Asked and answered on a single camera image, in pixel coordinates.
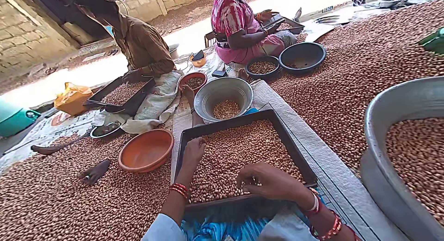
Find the hand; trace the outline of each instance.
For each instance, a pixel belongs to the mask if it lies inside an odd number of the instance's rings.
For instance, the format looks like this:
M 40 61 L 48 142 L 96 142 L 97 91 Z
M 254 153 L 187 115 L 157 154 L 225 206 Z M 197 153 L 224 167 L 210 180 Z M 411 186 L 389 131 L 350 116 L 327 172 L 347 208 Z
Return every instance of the hand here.
M 183 155 L 182 168 L 186 170 L 196 170 L 197 165 L 205 153 L 206 141 L 204 138 L 199 137 L 190 140 L 185 147 Z
M 272 13 L 271 9 L 266 9 L 266 10 L 262 11 L 258 17 L 259 21 L 261 21 L 261 22 L 269 21 L 272 17 L 271 13 Z
M 134 69 L 134 70 L 130 70 L 130 71 L 126 72 L 122 79 L 123 79 L 124 83 L 127 82 L 127 81 L 130 82 L 130 83 L 133 83 L 133 82 L 140 81 L 141 78 L 142 78 L 141 70 L 140 69 Z
M 280 25 L 281 25 L 280 23 L 277 23 L 273 27 L 269 28 L 268 35 L 276 33 Z
M 105 175 L 107 172 L 109 166 L 111 164 L 111 161 L 104 160 L 100 162 L 99 164 L 88 168 L 86 171 L 80 173 L 77 175 L 79 179 L 82 179 L 82 183 L 85 183 L 87 185 L 93 185 L 95 184 L 101 177 Z
M 303 209 L 314 205 L 314 196 L 309 189 L 288 173 L 265 162 L 246 165 L 236 178 L 237 187 L 245 183 L 244 192 L 250 192 L 268 199 L 294 201 Z

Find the black plastic bowl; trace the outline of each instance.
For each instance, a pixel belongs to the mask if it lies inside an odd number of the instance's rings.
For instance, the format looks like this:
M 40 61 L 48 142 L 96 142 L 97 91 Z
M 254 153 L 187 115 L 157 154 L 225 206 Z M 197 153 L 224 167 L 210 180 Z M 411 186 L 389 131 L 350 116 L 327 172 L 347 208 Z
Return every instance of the black plastic bowl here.
M 304 75 L 312 72 L 325 59 L 325 48 L 314 42 L 301 42 L 287 47 L 279 56 L 279 63 L 289 74 Z
M 266 73 L 266 74 L 253 74 L 252 72 L 250 72 L 250 65 L 255 62 L 272 62 L 272 63 L 274 63 L 276 68 L 273 71 Z M 261 56 L 261 57 L 257 57 L 257 58 L 252 59 L 247 64 L 246 71 L 247 71 L 247 74 L 249 74 L 251 76 L 251 78 L 253 78 L 255 80 L 256 79 L 266 80 L 266 79 L 270 79 L 277 72 L 278 69 L 279 69 L 279 60 L 274 56 L 265 55 L 265 56 Z

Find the terracotta bowl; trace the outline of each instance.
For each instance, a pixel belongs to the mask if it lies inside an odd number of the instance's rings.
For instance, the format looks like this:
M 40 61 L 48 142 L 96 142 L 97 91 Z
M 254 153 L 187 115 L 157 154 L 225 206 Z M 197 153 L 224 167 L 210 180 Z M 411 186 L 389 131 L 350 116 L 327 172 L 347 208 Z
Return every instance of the terracotta bowl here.
M 199 91 L 199 89 L 201 89 L 207 83 L 207 80 L 208 80 L 207 75 L 204 74 L 204 73 L 201 73 L 201 72 L 190 73 L 190 74 L 187 74 L 184 77 L 182 77 L 182 79 L 180 79 L 180 81 L 179 81 L 179 90 L 182 91 L 182 86 L 185 85 L 185 83 L 189 79 L 196 78 L 196 77 L 204 79 L 203 83 L 200 86 L 198 86 L 197 88 L 193 89 L 194 94 L 196 94 L 197 91 Z
M 171 132 L 155 129 L 130 140 L 119 154 L 119 165 L 131 173 L 147 173 L 163 165 L 171 156 L 174 137 Z

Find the pink patterned garment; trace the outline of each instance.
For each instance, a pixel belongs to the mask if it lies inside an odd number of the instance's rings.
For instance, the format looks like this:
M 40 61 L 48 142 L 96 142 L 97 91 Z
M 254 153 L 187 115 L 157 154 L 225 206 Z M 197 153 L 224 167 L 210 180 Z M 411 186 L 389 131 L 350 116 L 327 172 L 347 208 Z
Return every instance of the pink patterned garment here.
M 217 33 L 227 37 L 244 29 L 247 34 L 260 29 L 259 22 L 246 0 L 214 0 L 211 11 L 211 25 Z M 269 35 L 258 44 L 247 49 L 233 50 L 215 46 L 216 53 L 225 63 L 247 64 L 255 57 L 263 55 L 278 56 L 284 50 L 284 43 L 276 36 Z

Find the concrete floor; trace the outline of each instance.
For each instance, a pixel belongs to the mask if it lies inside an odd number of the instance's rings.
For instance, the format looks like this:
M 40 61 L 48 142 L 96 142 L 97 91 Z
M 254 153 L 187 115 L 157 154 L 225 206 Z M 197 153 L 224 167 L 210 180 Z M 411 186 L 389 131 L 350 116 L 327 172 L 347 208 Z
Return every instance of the concrete floor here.
M 253 11 L 272 9 L 285 17 L 293 18 L 299 7 L 302 14 L 340 4 L 348 0 L 256 0 L 249 5 Z M 204 35 L 211 31 L 210 19 L 196 22 L 164 37 L 167 44 L 179 43 L 179 56 L 198 52 L 205 47 Z M 25 85 L 2 95 L 2 98 L 14 105 L 33 107 L 54 100 L 63 92 L 64 83 L 94 86 L 113 80 L 126 71 L 125 56 L 117 54 L 73 70 L 62 69 L 37 82 Z

